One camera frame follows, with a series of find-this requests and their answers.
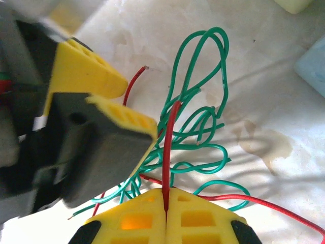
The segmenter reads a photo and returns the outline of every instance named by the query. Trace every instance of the stain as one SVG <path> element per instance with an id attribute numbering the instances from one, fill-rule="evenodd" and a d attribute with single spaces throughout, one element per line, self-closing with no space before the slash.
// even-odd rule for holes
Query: stain
<path id="1" fill-rule="evenodd" d="M 239 127 L 234 128 L 234 129 L 232 130 L 232 133 L 235 134 L 235 136 L 236 136 L 236 138 L 237 138 L 237 143 L 239 143 L 240 136 L 241 136 L 241 134 L 242 134 L 242 129 L 239 128 Z"/>
<path id="2" fill-rule="evenodd" d="M 240 120 L 234 109 L 228 109 L 223 118 L 226 124 Z M 276 175 L 274 161 L 289 157 L 293 150 L 289 137 L 277 131 L 262 129 L 248 119 L 230 126 L 233 127 L 231 132 L 236 136 L 237 144 L 248 154 L 261 158 L 273 175 Z"/>

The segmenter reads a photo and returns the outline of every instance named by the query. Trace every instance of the hole in plastic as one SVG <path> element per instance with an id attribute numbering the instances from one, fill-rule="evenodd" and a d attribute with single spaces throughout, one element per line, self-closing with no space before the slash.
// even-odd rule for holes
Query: hole in plastic
<path id="1" fill-rule="evenodd" d="M 185 211 L 181 216 L 182 227 L 215 226 L 213 215 L 209 211 Z"/>
<path id="2" fill-rule="evenodd" d="M 87 117 L 80 112 L 74 112 L 70 114 L 69 119 L 75 125 L 83 125 L 84 123 L 87 122 Z"/>
<path id="3" fill-rule="evenodd" d="M 128 213 L 122 217 L 120 228 L 122 230 L 150 229 L 152 215 L 148 213 Z"/>

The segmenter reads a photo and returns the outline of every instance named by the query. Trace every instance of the green wire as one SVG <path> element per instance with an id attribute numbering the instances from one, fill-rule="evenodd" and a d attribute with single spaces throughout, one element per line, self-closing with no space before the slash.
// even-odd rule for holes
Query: green wire
<path id="1" fill-rule="evenodd" d="M 8 73 L 0 72 L 0 80 L 10 80 Z"/>
<path id="2" fill-rule="evenodd" d="M 192 55 L 192 58 L 190 60 L 184 83 L 182 86 L 181 93 L 177 96 L 175 96 L 172 99 L 174 87 L 175 87 L 175 81 L 176 81 L 176 74 L 177 69 L 179 65 L 179 61 L 181 59 L 182 53 L 187 46 L 187 44 L 193 40 L 196 37 L 201 37 L 195 50 Z M 217 45 L 220 53 L 220 62 L 218 65 L 213 69 L 213 71 L 208 74 L 204 79 L 199 81 L 196 85 L 194 85 L 191 88 L 188 88 L 189 82 L 191 79 L 191 76 L 193 74 L 193 70 L 195 68 L 195 65 L 197 63 L 198 57 L 200 55 L 200 52 L 206 43 L 208 39 L 212 39 L 215 44 Z M 127 179 L 124 183 L 121 185 L 118 185 L 118 190 L 115 191 L 113 194 L 101 198 L 101 199 L 93 199 L 92 201 L 94 203 L 103 204 L 110 200 L 112 200 L 115 197 L 120 197 L 119 203 L 123 203 L 125 197 L 127 199 L 133 199 L 137 196 L 139 196 L 140 193 L 140 187 L 142 186 L 142 180 L 139 176 L 140 173 L 148 173 L 153 170 L 159 169 L 163 165 L 163 151 L 164 148 L 160 147 L 160 143 L 165 138 L 166 134 L 166 126 L 167 121 L 169 118 L 169 113 L 172 105 L 176 100 L 180 100 L 182 105 L 177 113 L 176 120 L 179 118 L 179 116 L 182 114 L 185 107 L 188 105 L 188 103 L 192 100 L 193 97 L 195 97 L 198 93 L 201 92 L 201 87 L 206 84 L 209 80 L 211 80 L 219 71 L 222 73 L 222 87 L 223 87 L 223 98 L 221 101 L 221 104 L 219 106 L 219 109 L 216 111 L 215 107 L 208 107 L 204 106 L 199 109 L 197 109 L 191 116 L 188 117 L 188 119 L 185 121 L 183 126 L 178 132 L 173 132 L 173 140 L 172 140 L 172 150 L 198 150 L 200 148 L 213 148 L 215 150 L 220 150 L 223 153 L 223 158 L 221 160 L 211 162 L 211 163 L 203 163 L 194 165 L 189 162 L 178 162 L 173 167 L 171 167 L 171 177 L 170 177 L 170 186 L 174 186 L 174 180 L 175 175 L 182 174 L 182 173 L 188 173 L 196 171 L 197 173 L 201 174 L 215 174 L 223 167 L 230 162 L 230 158 L 228 157 L 227 150 L 218 144 L 210 143 L 212 138 L 214 137 L 216 130 L 222 128 L 224 126 L 223 123 L 218 124 L 217 120 L 220 119 L 222 112 L 224 110 L 224 107 L 226 105 L 226 102 L 228 100 L 228 84 L 227 84 L 227 75 L 226 75 L 226 58 L 229 52 L 229 40 L 224 32 L 223 29 L 219 27 L 213 27 L 206 30 L 200 30 L 198 32 L 195 32 L 191 35 L 189 35 L 181 44 L 173 65 L 172 70 L 172 76 L 171 76 L 171 83 L 170 83 L 170 89 L 165 101 L 164 108 L 161 111 L 160 114 L 160 121 L 158 123 L 158 131 L 161 132 L 161 136 L 157 140 L 157 143 L 154 147 L 154 149 L 149 153 L 147 158 L 144 160 L 142 165 L 139 167 L 135 175 L 133 175 L 131 178 Z M 212 121 L 212 125 L 207 127 L 207 123 L 209 121 Z M 183 144 L 182 142 L 188 138 L 188 137 L 196 137 L 197 143 L 196 144 Z M 226 185 L 230 187 L 237 188 L 241 190 L 244 194 L 250 195 L 249 191 L 244 188 L 243 186 L 226 181 L 226 180 L 211 180 L 209 182 L 204 183 L 202 186 L 200 186 L 196 191 L 193 192 L 194 195 L 199 194 L 201 191 L 203 191 L 206 187 L 211 185 Z M 243 201 L 242 203 L 233 206 L 229 208 L 231 211 L 236 211 L 248 204 L 248 201 Z M 73 216 L 78 215 L 84 211 L 87 211 L 89 209 L 92 209 L 95 207 L 95 204 L 88 206 L 80 211 L 77 211 L 73 214 Z"/>

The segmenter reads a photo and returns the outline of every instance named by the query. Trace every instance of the rectangular slot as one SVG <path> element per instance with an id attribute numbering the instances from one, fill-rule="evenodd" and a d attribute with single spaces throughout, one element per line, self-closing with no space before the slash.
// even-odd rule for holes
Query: rectangular slot
<path id="1" fill-rule="evenodd" d="M 105 61 L 102 60 L 100 57 L 96 56 L 96 60 L 97 60 L 97 62 L 100 63 L 101 65 L 103 65 L 103 66 L 106 65 L 106 64 L 105 64 Z"/>
<path id="2" fill-rule="evenodd" d="M 185 211 L 181 216 L 182 227 L 215 226 L 213 215 L 210 211 Z"/>
<path id="3" fill-rule="evenodd" d="M 184 197 L 184 196 L 178 196 L 177 201 L 179 202 L 189 202 L 191 199 Z"/>
<path id="4" fill-rule="evenodd" d="M 89 57 L 92 57 L 92 52 L 90 50 L 88 50 L 85 47 L 81 47 L 81 50 L 83 51 L 84 54 L 86 54 Z"/>
<path id="5" fill-rule="evenodd" d="M 152 215 L 149 213 L 127 213 L 120 222 L 122 230 L 150 229 L 152 227 Z"/>
<path id="6" fill-rule="evenodd" d="M 77 49 L 78 49 L 78 47 L 77 47 L 77 44 L 76 44 L 76 43 L 74 43 L 73 41 L 68 41 L 68 43 L 70 44 L 70 46 L 72 46 L 72 47 L 74 47 L 74 48 L 77 48 Z"/>
<path id="7" fill-rule="evenodd" d="M 128 238 L 114 238 L 110 244 L 149 244 L 148 237 L 128 237 Z"/>
<path id="8" fill-rule="evenodd" d="M 114 116 L 115 119 L 125 120 L 123 118 L 123 115 L 121 114 L 121 111 L 118 108 L 116 108 L 114 106 L 109 106 L 108 108 L 111 110 L 112 116 Z"/>
<path id="9" fill-rule="evenodd" d="M 217 234 L 198 234 L 182 236 L 182 244 L 221 244 Z"/>

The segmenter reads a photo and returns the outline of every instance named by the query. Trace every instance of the insulated wire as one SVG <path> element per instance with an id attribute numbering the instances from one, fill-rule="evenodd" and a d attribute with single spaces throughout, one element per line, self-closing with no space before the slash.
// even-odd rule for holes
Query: insulated wire
<path id="1" fill-rule="evenodd" d="M 224 45 L 222 45 L 221 41 L 215 35 L 215 33 L 219 33 L 222 36 Z M 188 68 L 186 76 L 185 76 L 185 82 L 184 82 L 184 85 L 182 88 L 182 92 L 180 95 L 178 95 L 174 99 L 171 99 L 173 90 L 174 90 L 174 85 L 175 85 L 176 71 L 177 71 L 177 67 L 178 67 L 178 63 L 179 63 L 181 54 L 182 54 L 185 46 L 188 44 L 188 42 L 197 36 L 202 36 L 202 37 L 195 49 L 192 59 L 190 61 L 189 68 Z M 207 77 L 205 77 L 203 80 L 201 80 L 197 85 L 193 86 L 190 89 L 187 89 L 189 81 L 190 81 L 190 77 L 192 75 L 193 69 L 195 67 L 195 64 L 196 64 L 196 61 L 200 54 L 200 51 L 202 49 L 202 46 L 204 45 L 205 41 L 208 38 L 212 38 L 215 41 L 215 43 L 217 44 L 217 46 L 219 48 L 220 56 L 221 56 L 221 61 L 219 62 L 217 67 Z M 224 147 L 217 145 L 217 144 L 209 143 L 211 141 L 212 137 L 214 136 L 215 131 L 224 126 L 224 124 L 217 125 L 216 120 L 220 118 L 220 116 L 223 112 L 223 109 L 225 107 L 227 98 L 228 98 L 228 87 L 227 87 L 226 73 L 225 73 L 225 58 L 228 54 L 228 50 L 229 50 L 228 37 L 225 34 L 225 32 L 221 28 L 218 28 L 218 27 L 211 28 L 208 31 L 195 32 L 195 33 L 189 35 L 184 40 L 184 42 L 182 43 L 182 45 L 176 55 L 176 58 L 175 58 L 173 71 L 172 71 L 170 90 L 169 90 L 169 93 L 168 93 L 168 96 L 167 96 L 167 99 L 165 102 L 165 106 L 161 112 L 160 122 L 158 124 L 158 131 L 160 131 L 160 133 L 159 133 L 158 142 L 155 146 L 156 149 L 153 150 L 148 155 L 148 157 L 145 159 L 145 161 L 140 166 L 140 168 L 138 169 L 138 171 L 135 173 L 134 176 L 127 179 L 122 184 L 122 186 L 118 185 L 119 189 L 115 193 L 111 194 L 108 197 L 103 197 L 105 193 L 102 193 L 102 196 L 100 199 L 93 199 L 93 202 L 95 202 L 96 204 L 93 204 L 91 206 L 88 206 L 88 207 L 80 210 L 80 211 L 75 212 L 72 215 L 72 217 L 74 217 L 86 210 L 92 209 L 94 207 L 98 208 L 99 204 L 108 202 L 117 196 L 120 196 L 120 203 L 122 203 L 124 201 L 125 197 L 127 197 L 128 199 L 137 197 L 138 195 L 140 195 L 140 186 L 142 183 L 141 178 L 162 185 L 162 193 L 164 196 L 164 208 L 167 213 L 169 187 L 174 187 L 173 183 L 174 183 L 175 174 L 186 173 L 186 172 L 190 172 L 190 171 L 196 171 L 196 172 L 203 173 L 203 174 L 214 174 L 214 173 L 218 172 L 219 170 L 221 170 L 225 166 L 225 164 L 230 161 L 230 159 L 228 158 L 227 151 Z M 140 71 L 135 75 L 135 78 L 132 80 L 132 82 L 130 82 L 128 92 L 125 94 L 125 97 L 124 97 L 124 102 L 123 102 L 124 104 L 126 104 L 126 102 L 127 102 L 127 98 L 128 98 L 129 92 L 131 90 L 131 87 L 133 86 L 133 84 L 135 83 L 137 78 L 144 72 L 145 69 L 147 69 L 146 66 L 142 67 L 140 69 Z M 202 85 L 204 85 L 207 81 L 209 81 L 220 69 L 222 71 L 222 83 L 223 83 L 224 95 L 223 95 L 223 99 L 221 102 L 221 106 L 219 107 L 217 113 L 214 112 L 214 110 L 215 110 L 214 107 L 202 107 L 202 108 L 198 109 L 196 112 L 194 112 L 187 119 L 187 121 L 184 123 L 184 125 L 182 126 L 182 128 L 180 129 L 180 131 L 178 133 L 173 132 L 174 122 L 177 120 L 177 118 L 179 117 L 181 112 L 184 110 L 184 107 L 188 104 L 188 102 L 197 93 L 200 92 L 200 87 Z M 185 129 L 187 128 L 187 126 L 189 125 L 189 123 L 200 113 L 201 113 L 201 115 L 200 115 L 199 119 L 197 119 L 195 124 L 187 132 L 184 132 Z M 207 120 L 210 117 L 213 118 L 213 125 L 212 125 L 212 127 L 206 129 L 205 125 L 206 125 Z M 206 139 L 203 143 L 201 143 L 200 140 L 202 138 L 202 135 L 205 133 L 209 133 L 209 132 L 210 132 L 210 136 L 208 137 L 208 139 Z M 182 142 L 188 136 L 194 136 L 194 135 L 198 136 L 197 144 L 195 144 L 195 145 L 180 144 L 180 142 Z M 159 147 L 159 144 L 164 137 L 166 137 L 164 147 L 161 148 L 161 147 Z M 194 166 L 193 164 L 191 164 L 189 162 L 178 162 L 172 168 L 169 167 L 171 149 L 196 150 L 196 149 L 203 148 L 203 147 L 211 147 L 211 148 L 216 148 L 216 149 L 221 150 L 223 152 L 223 156 L 224 156 L 223 159 L 221 161 L 203 164 L 203 165 L 197 165 L 197 166 Z M 152 161 L 157 158 L 158 158 L 158 162 L 156 164 L 152 164 Z M 152 171 L 158 167 L 161 167 L 161 166 L 163 166 L 163 171 L 162 171 L 163 181 L 160 181 L 158 179 L 155 179 L 153 177 L 143 174 L 145 172 L 150 172 L 150 171 Z M 216 168 L 210 169 L 210 170 L 205 169 L 205 168 L 210 168 L 210 167 L 216 167 Z M 199 195 L 199 193 L 202 190 L 204 190 L 206 187 L 211 186 L 211 185 L 218 185 L 218 184 L 227 185 L 227 186 L 237 188 L 237 189 L 241 190 L 243 193 L 245 193 L 246 195 L 238 195 L 238 194 L 229 194 L 229 195 L 220 195 L 220 196 Z M 127 186 L 129 186 L 129 185 L 131 185 L 131 190 L 126 190 Z M 305 219 L 305 218 L 303 218 L 303 217 L 301 217 L 301 216 L 299 216 L 283 207 L 280 207 L 276 204 L 273 204 L 273 203 L 270 203 L 268 201 L 264 201 L 264 200 L 261 200 L 258 198 L 251 197 L 248 190 L 237 183 L 226 181 L 226 180 L 211 180 L 211 181 L 204 183 L 202 186 L 200 186 L 196 191 L 193 192 L 193 194 L 197 195 L 205 200 L 208 200 L 208 201 L 234 200 L 234 199 L 244 200 L 244 202 L 242 202 L 241 204 L 229 208 L 229 210 L 231 210 L 231 211 L 236 211 L 236 210 L 243 208 L 244 206 L 246 206 L 248 204 L 249 201 L 266 206 L 268 208 L 271 208 L 273 210 L 281 212 L 281 213 L 301 222 L 302 224 L 318 231 L 320 234 L 323 235 L 323 240 L 322 240 L 321 244 L 325 244 L 325 230 L 322 229 L 320 226 L 317 226 L 315 223 L 313 223 L 313 222 L 311 222 L 311 221 L 309 221 L 309 220 L 307 220 L 307 219 Z"/>
<path id="2" fill-rule="evenodd" d="M 187 46 L 187 44 L 193 40 L 196 37 L 201 37 L 195 50 L 192 55 L 192 58 L 189 63 L 189 67 L 187 69 L 183 87 L 181 90 L 181 93 L 174 98 L 173 91 L 175 87 L 175 81 L 176 81 L 176 74 L 177 69 L 179 65 L 179 61 L 181 59 L 182 53 Z M 202 50 L 202 47 L 204 46 L 205 42 L 208 39 L 212 39 L 213 42 L 216 44 L 216 46 L 219 49 L 220 54 L 220 61 L 218 65 L 209 73 L 204 79 L 199 81 L 196 85 L 189 87 L 189 82 L 193 73 L 193 70 L 195 68 L 196 62 L 198 60 L 199 54 Z M 229 40 L 224 32 L 223 29 L 219 27 L 214 27 L 206 30 L 200 30 L 198 32 L 195 32 L 191 35 L 189 35 L 181 44 L 173 65 L 172 70 L 172 76 L 171 76 L 171 83 L 170 83 L 170 89 L 165 101 L 164 108 L 160 115 L 160 121 L 158 123 L 158 131 L 159 131 L 159 138 L 157 140 L 157 143 L 154 147 L 154 150 L 152 150 L 147 158 L 144 160 L 142 165 L 139 167 L 138 171 L 129 179 L 127 179 L 125 182 L 123 182 L 121 185 L 119 185 L 119 188 L 116 192 L 113 194 L 106 196 L 104 198 L 99 199 L 93 199 L 92 201 L 94 203 L 103 204 L 110 200 L 112 200 L 115 197 L 120 197 L 120 203 L 123 203 L 124 200 L 132 199 L 137 197 L 140 194 L 140 187 L 142 185 L 142 180 L 140 177 L 140 174 L 148 173 L 150 171 L 153 171 L 155 169 L 161 168 L 163 164 L 163 152 L 164 148 L 160 147 L 160 143 L 163 141 L 166 135 L 166 126 L 168 122 L 169 115 L 171 113 L 171 107 L 175 103 L 175 101 L 179 100 L 181 102 L 181 107 L 179 108 L 179 111 L 176 115 L 176 121 L 179 118 L 179 116 L 182 114 L 185 107 L 188 105 L 188 103 L 192 100 L 194 96 L 196 96 L 200 91 L 201 87 L 206 84 L 209 80 L 211 80 L 219 71 L 222 73 L 222 87 L 223 87 L 223 98 L 221 101 L 221 104 L 219 108 L 216 110 L 215 107 L 211 106 L 204 106 L 196 110 L 188 119 L 185 121 L 185 123 L 182 125 L 181 129 L 178 132 L 173 132 L 174 138 L 172 139 L 172 145 L 171 150 L 198 150 L 201 148 L 212 148 L 215 150 L 219 150 L 223 154 L 223 158 L 220 160 L 217 160 L 215 162 L 211 163 L 202 163 L 202 164 L 191 164 L 189 162 L 177 162 L 173 167 L 171 167 L 170 172 L 170 186 L 172 187 L 174 184 L 175 175 L 187 173 L 196 171 L 198 173 L 202 174 L 215 174 L 218 171 L 220 171 L 226 163 L 230 162 L 230 158 L 228 157 L 227 150 L 219 144 L 210 143 L 212 138 L 214 137 L 216 130 L 222 128 L 224 126 L 223 123 L 218 124 L 217 121 L 220 119 L 221 114 L 224 110 L 224 107 L 226 105 L 227 99 L 228 99 L 228 84 L 227 84 L 227 76 L 226 76 L 226 57 L 229 52 Z M 196 136 L 197 141 L 194 144 L 184 144 L 182 143 L 186 138 L 190 136 Z M 250 195 L 249 192 L 243 187 L 238 184 L 233 184 L 232 182 L 228 182 L 225 180 L 212 180 L 209 182 L 206 182 L 203 184 L 199 189 L 204 189 L 211 185 L 228 185 L 235 187 L 241 191 L 244 192 L 246 195 Z M 248 204 L 248 201 L 244 201 L 234 207 L 232 207 L 230 210 L 236 211 Z M 74 215 L 80 214 L 83 211 L 86 211 L 88 209 L 91 209 L 95 207 L 95 204 L 84 208 L 78 212 L 75 212 Z"/>

